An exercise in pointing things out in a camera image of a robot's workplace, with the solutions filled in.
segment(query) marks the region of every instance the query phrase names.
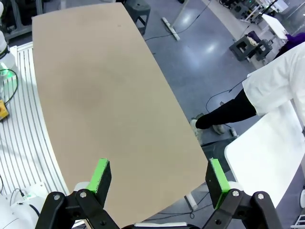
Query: purple garment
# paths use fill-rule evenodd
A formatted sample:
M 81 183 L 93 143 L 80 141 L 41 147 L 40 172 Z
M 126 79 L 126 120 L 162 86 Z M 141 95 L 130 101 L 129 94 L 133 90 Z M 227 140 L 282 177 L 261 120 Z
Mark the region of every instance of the purple garment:
M 286 36 L 288 38 L 288 41 L 285 44 L 287 51 L 296 47 L 297 45 L 305 42 L 305 32 L 301 32 L 301 33 L 297 34 L 295 37 L 293 37 L 289 34 L 287 34 Z

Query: white shirt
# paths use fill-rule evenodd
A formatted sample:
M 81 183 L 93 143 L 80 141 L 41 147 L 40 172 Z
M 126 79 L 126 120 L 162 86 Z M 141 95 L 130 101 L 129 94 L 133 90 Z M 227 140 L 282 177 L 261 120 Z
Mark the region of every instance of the white shirt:
M 305 124 L 305 42 L 249 74 L 243 87 L 258 115 L 293 99 Z

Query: grooved metal surface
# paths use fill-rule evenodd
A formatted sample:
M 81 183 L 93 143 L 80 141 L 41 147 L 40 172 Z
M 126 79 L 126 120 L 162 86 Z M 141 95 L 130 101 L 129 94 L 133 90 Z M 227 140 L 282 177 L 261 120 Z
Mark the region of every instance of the grooved metal surface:
M 3 194 L 40 181 L 47 191 L 68 189 L 57 164 L 39 101 L 33 64 L 32 42 L 11 48 L 19 69 L 19 86 L 7 104 L 10 116 L 0 124 L 0 174 Z M 4 82 L 4 101 L 17 86 L 15 77 Z

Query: bolt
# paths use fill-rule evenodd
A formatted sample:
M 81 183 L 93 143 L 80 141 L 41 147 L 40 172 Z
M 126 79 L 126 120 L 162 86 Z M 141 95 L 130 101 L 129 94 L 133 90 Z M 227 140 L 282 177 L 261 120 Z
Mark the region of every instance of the bolt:
M 86 197 L 86 196 L 87 196 L 87 193 L 85 193 L 85 192 L 81 192 L 80 196 L 81 196 L 81 198 L 84 198 L 84 197 Z
M 233 192 L 232 192 L 232 195 L 233 195 L 234 197 L 237 197 L 237 196 L 239 196 L 239 192 L 238 192 L 238 191 L 233 191 Z
M 58 200 L 60 198 L 60 195 L 55 195 L 54 200 Z
M 258 197 L 259 199 L 264 199 L 264 195 L 263 195 L 262 193 L 258 194 L 257 197 Z

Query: shoe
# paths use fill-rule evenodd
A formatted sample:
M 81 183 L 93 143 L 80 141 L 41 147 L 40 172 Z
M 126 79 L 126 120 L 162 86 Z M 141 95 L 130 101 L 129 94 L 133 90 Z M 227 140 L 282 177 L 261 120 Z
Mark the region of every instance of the shoe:
M 190 121 L 190 125 L 191 125 L 192 130 L 194 131 L 194 134 L 195 134 L 199 144 L 203 145 L 203 141 L 202 141 L 203 130 L 196 128 L 196 122 L 197 122 L 197 119 L 192 119 Z
M 223 135 L 225 133 L 223 125 L 213 125 L 213 130 L 219 135 Z

